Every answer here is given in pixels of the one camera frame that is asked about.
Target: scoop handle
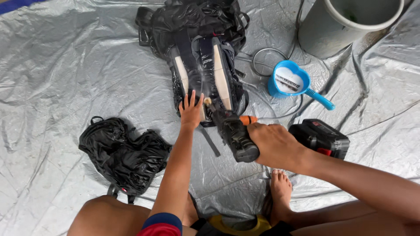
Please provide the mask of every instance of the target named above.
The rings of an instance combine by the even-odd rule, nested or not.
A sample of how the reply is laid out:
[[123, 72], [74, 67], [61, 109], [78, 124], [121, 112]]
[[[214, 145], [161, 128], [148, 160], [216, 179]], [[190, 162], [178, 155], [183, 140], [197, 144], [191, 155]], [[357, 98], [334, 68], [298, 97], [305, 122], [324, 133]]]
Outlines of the scoop handle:
[[305, 94], [321, 103], [325, 108], [327, 108], [327, 110], [334, 110], [336, 108], [336, 106], [332, 102], [324, 98], [319, 93], [313, 91], [312, 89], [306, 90]]

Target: gray tarp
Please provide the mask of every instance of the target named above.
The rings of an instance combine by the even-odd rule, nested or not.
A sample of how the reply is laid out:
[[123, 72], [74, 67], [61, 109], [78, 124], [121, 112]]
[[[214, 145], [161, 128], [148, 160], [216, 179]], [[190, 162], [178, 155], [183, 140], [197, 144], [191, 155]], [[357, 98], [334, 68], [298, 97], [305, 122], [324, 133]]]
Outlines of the gray tarp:
[[[134, 24], [139, 6], [156, 9], [162, 2], [51, 0], [0, 16], [1, 235], [64, 235], [87, 200], [106, 194], [107, 181], [77, 148], [90, 117], [126, 118], [137, 132], [157, 129], [175, 142], [179, 118], [170, 71], [138, 45]], [[251, 18], [244, 52], [274, 47], [291, 53], [298, 1], [239, 2]], [[312, 3], [304, 2], [302, 19]], [[415, 0], [389, 32], [371, 33], [324, 61], [296, 46], [291, 60], [337, 108], [327, 111], [306, 97], [299, 115], [276, 122], [321, 119], [349, 136], [347, 161], [420, 182], [419, 14]], [[274, 64], [269, 57], [266, 63]], [[270, 97], [267, 78], [256, 76], [248, 62], [236, 63], [247, 74], [246, 114], [273, 117], [297, 107], [298, 99]], [[198, 210], [251, 219], [260, 212], [270, 170], [236, 163], [216, 129], [208, 131], [222, 156], [215, 158], [204, 137], [194, 134], [190, 191]], [[162, 174], [135, 204], [153, 205]], [[311, 177], [291, 181], [296, 211], [353, 199]], [[126, 202], [122, 194], [119, 199]]]

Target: bare foot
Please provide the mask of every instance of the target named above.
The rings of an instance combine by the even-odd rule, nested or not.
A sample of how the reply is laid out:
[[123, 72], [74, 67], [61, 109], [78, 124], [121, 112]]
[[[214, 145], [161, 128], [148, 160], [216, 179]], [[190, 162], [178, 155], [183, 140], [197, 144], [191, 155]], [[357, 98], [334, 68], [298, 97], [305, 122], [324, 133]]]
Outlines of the bare foot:
[[190, 227], [197, 220], [198, 220], [197, 210], [195, 209], [191, 196], [188, 193], [188, 199], [185, 205], [184, 217], [182, 218], [182, 225]]
[[291, 182], [281, 170], [273, 170], [271, 174], [271, 195], [273, 196], [273, 209], [270, 216], [271, 226], [275, 226], [279, 221], [288, 223], [294, 214], [289, 206]]

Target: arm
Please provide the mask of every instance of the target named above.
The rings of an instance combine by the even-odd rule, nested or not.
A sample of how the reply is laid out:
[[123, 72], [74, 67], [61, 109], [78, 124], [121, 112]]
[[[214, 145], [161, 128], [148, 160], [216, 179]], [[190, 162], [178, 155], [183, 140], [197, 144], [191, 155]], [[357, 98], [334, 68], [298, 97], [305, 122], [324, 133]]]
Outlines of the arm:
[[281, 125], [252, 124], [257, 163], [325, 180], [379, 210], [420, 220], [420, 185], [396, 175], [338, 160], [300, 144]]
[[200, 101], [194, 106], [195, 90], [193, 90], [189, 105], [186, 102], [183, 109], [182, 103], [179, 104], [181, 130], [171, 151], [150, 216], [166, 212], [182, 219], [184, 215], [191, 174], [192, 137], [194, 129], [200, 123], [199, 108], [202, 106], [203, 98], [204, 95], [201, 94]]

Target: battery pack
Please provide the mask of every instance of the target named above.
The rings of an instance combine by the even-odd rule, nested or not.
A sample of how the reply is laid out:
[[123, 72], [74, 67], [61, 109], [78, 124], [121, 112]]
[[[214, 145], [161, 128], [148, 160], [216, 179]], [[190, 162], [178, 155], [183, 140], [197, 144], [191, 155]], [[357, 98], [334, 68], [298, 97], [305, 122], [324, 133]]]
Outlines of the battery pack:
[[305, 119], [290, 126], [289, 132], [305, 147], [341, 160], [350, 146], [347, 136], [318, 119]]

